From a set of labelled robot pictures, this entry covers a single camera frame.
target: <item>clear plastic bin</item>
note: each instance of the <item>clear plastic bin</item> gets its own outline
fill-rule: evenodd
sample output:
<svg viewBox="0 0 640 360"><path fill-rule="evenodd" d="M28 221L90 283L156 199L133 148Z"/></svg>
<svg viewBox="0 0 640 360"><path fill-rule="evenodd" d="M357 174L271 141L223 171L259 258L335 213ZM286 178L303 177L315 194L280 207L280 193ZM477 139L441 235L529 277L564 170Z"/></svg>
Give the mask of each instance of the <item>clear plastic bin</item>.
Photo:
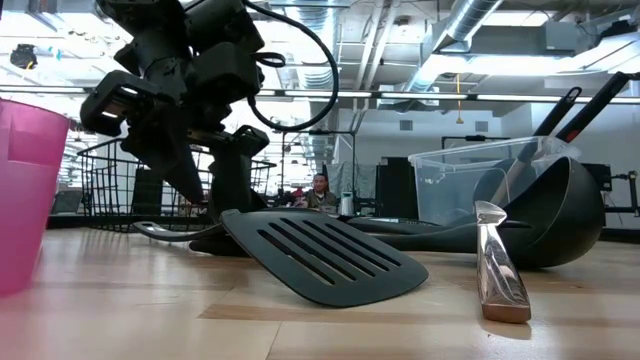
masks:
<svg viewBox="0 0 640 360"><path fill-rule="evenodd" d="M476 200L504 206L557 159L566 156L578 158L580 151L554 137L520 138L411 155L420 220L451 224L472 214Z"/></svg>

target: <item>ceiling light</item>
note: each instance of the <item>ceiling light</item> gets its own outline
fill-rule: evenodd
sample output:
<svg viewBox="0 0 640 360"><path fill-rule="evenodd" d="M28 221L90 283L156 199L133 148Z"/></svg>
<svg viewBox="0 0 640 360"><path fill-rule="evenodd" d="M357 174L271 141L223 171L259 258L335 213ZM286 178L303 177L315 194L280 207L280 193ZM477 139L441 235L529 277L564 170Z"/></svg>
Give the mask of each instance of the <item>ceiling light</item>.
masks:
<svg viewBox="0 0 640 360"><path fill-rule="evenodd" d="M558 102L560 96L529 95L478 95L481 101L513 101L513 102Z"/></svg>
<svg viewBox="0 0 640 360"><path fill-rule="evenodd" d="M619 97L611 99L610 104L640 104L640 98L632 98L632 97Z"/></svg>
<svg viewBox="0 0 640 360"><path fill-rule="evenodd" d="M286 96L300 97L329 97L331 91L314 91L314 90L287 90L284 92Z"/></svg>
<svg viewBox="0 0 640 360"><path fill-rule="evenodd" d="M465 100L467 95L464 94L438 94L438 93L402 93L388 92L381 93L380 97L385 99L411 99L411 100Z"/></svg>
<svg viewBox="0 0 640 360"><path fill-rule="evenodd" d="M371 93L368 91L339 91L340 97L370 98Z"/></svg>

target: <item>man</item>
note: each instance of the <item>man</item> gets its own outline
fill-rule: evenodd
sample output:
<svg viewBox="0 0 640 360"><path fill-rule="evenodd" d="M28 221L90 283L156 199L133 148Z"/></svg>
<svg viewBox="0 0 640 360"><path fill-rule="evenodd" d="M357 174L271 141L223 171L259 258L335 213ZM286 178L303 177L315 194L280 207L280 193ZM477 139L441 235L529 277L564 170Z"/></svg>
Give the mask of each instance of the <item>man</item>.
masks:
<svg viewBox="0 0 640 360"><path fill-rule="evenodd" d="M338 199L329 191L329 179L325 174L316 174L313 177L313 190L307 193L305 202L309 209L336 212Z"/></svg>

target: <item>silver tongs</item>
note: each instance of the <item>silver tongs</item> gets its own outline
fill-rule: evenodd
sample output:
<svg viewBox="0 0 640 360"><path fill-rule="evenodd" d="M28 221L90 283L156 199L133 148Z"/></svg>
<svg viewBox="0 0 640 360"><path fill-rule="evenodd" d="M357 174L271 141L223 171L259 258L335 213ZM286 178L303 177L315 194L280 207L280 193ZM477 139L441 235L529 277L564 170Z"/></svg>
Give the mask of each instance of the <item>silver tongs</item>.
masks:
<svg viewBox="0 0 640 360"><path fill-rule="evenodd" d="M523 323L531 319L527 289L502 244L498 225L507 213L500 207L476 201L478 224L478 294L485 319Z"/></svg>

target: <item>wooden table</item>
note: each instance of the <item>wooden table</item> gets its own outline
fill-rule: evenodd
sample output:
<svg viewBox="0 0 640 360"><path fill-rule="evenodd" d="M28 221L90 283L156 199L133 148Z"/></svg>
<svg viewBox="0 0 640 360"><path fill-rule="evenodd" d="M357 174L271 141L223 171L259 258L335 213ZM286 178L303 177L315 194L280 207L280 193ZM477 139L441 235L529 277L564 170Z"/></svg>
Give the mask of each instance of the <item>wooden table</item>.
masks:
<svg viewBox="0 0 640 360"><path fill-rule="evenodd" d="M420 288L331 310L250 259L50 231L34 288L0 300L0 359L640 359L640 246L523 273L528 325L482 319L474 256L413 255L431 273Z"/></svg>

